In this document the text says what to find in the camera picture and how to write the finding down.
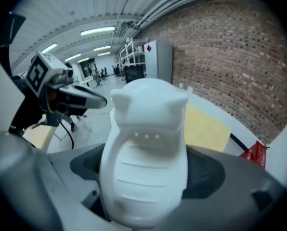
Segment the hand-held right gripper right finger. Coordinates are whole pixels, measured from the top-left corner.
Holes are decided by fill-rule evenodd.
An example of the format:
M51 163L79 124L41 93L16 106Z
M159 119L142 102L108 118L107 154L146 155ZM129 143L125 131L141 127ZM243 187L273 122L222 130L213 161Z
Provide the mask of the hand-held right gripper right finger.
M285 188L265 169L237 156L187 147L188 179L177 210L183 231L248 231Z

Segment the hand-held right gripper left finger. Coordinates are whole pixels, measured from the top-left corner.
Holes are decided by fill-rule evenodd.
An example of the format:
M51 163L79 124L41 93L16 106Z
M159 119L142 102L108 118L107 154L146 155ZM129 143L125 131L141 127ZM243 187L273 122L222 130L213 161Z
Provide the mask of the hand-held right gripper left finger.
M49 160L63 185L82 204L99 200L99 168L105 144L89 145L49 154Z

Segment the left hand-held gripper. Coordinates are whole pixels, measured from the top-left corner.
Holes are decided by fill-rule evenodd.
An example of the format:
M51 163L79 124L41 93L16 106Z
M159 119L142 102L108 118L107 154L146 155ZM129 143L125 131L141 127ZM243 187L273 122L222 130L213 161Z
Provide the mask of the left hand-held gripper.
M46 115L42 125L58 127L63 114L57 108L50 108L48 94L57 97L60 87L73 83L73 70L50 53L36 52L31 60L27 85L35 94L38 104ZM83 85L73 85L76 90L59 90L59 103L78 109L100 109L107 105L107 99Z

